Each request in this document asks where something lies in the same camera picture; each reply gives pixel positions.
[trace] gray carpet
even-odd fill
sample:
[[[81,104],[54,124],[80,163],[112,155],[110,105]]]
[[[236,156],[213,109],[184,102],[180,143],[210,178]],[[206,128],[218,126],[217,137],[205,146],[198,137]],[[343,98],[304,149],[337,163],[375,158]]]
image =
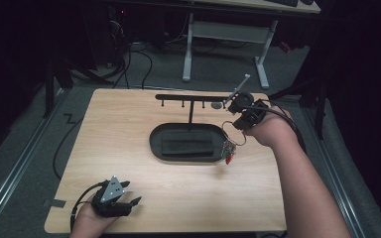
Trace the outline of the gray carpet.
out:
[[[265,61],[267,75],[270,79],[270,89],[265,91],[260,88],[256,79],[257,72],[253,58],[258,45],[250,45],[239,50],[229,47],[196,48],[193,54],[192,79],[182,82],[184,49],[181,45],[171,45],[162,52],[151,46],[136,45],[134,50],[143,50],[152,60],[152,69],[146,78],[147,89],[175,88],[187,90],[212,90],[232,91],[244,78],[245,73],[252,78],[244,85],[242,90],[249,92],[275,93],[291,85],[298,72],[303,59],[309,49],[294,50],[285,54],[280,49],[272,48]],[[142,79],[150,68],[150,60],[137,53],[133,53],[131,66],[127,71],[127,80],[130,87],[140,87]],[[109,69],[102,68],[98,73],[105,73]],[[44,201],[53,198],[59,185],[59,180],[53,171],[53,159],[58,145],[64,135],[72,128],[70,122],[76,122],[84,116],[87,104],[95,88],[104,87],[89,81],[76,80],[71,91],[62,92],[58,99],[60,106],[44,131],[42,139],[32,153],[27,169],[20,180],[14,184],[15,189],[6,205],[0,211],[0,237],[66,237],[66,234],[48,234],[44,224],[49,208],[44,206]],[[125,88],[126,81],[123,77],[118,88]],[[298,96],[288,96],[277,101],[289,110],[304,135],[308,154],[312,159],[319,174],[328,185],[329,189],[338,196],[346,194],[348,200],[341,208],[348,207],[355,214],[354,221],[350,220],[351,229],[356,231],[356,237],[381,237],[381,213],[373,200],[361,175],[350,159],[344,147],[336,123],[332,116],[329,104],[326,105],[324,118],[324,140],[319,141],[312,127],[312,108],[301,109],[297,102]],[[16,166],[23,150],[34,135],[38,126],[44,122],[42,116],[45,92],[42,88],[31,106],[14,123],[11,133],[0,147],[0,187],[5,184],[6,177]],[[73,146],[79,126],[68,134],[56,157],[56,168],[59,175],[64,172],[64,167]],[[336,172],[338,184],[335,185]]]

